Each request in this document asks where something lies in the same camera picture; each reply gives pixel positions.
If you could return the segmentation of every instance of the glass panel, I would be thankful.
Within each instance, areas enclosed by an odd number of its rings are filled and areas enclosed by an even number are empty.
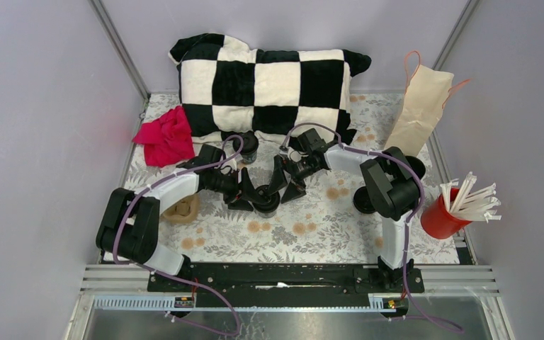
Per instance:
[[[461,336],[428,321],[387,322],[371,312],[241,312],[237,339],[491,339],[480,302],[473,297],[420,297],[416,300],[431,315],[462,325]],[[231,330],[229,312],[192,312],[186,318],[209,327]],[[163,312],[94,310],[87,339],[223,339],[195,327],[171,323]]]

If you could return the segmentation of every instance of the paper bag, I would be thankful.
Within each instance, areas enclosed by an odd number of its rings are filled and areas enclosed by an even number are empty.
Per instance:
[[[418,55],[418,66],[410,79],[407,59],[413,53]],[[447,100],[470,81],[467,79],[452,87],[453,73],[435,71],[420,63],[418,51],[411,51],[405,57],[406,89],[403,109],[395,119],[389,139],[385,143],[385,149],[399,147],[408,156],[418,155],[441,119]]]

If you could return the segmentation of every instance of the red cup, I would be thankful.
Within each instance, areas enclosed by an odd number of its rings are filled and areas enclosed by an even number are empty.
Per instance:
[[[458,191],[460,191],[458,188],[451,189],[451,202],[455,200]],[[424,231],[436,239],[447,239],[469,225],[470,222],[453,217],[445,208],[443,195],[440,195],[435,203],[426,209],[422,213],[422,217],[420,217],[420,224]]]

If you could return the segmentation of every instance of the bundle of straws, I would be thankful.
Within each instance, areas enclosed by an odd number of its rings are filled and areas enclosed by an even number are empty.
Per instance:
[[[471,193],[472,186],[475,185],[477,177],[472,172],[466,175],[466,179],[460,187],[455,200],[451,200],[451,188],[458,186],[457,179],[449,183],[441,184],[441,193],[446,210],[460,220],[467,221],[485,221],[500,220],[501,215],[495,215],[497,210],[491,210],[493,207],[500,206],[502,203],[494,197],[495,183],[491,186]]]

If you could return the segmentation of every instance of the gray wall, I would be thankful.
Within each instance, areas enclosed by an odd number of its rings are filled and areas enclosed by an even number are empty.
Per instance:
[[[544,1],[483,1],[446,70],[472,82],[438,135],[454,177],[497,182],[504,220],[471,227],[517,339],[544,339]]]
[[[0,339],[60,339],[141,100],[87,1],[0,1]]]
[[[151,92],[178,91],[167,57],[178,39],[232,35],[251,48],[346,48],[372,57],[354,91],[403,91],[403,57],[418,49],[432,66],[466,0],[105,0]]]

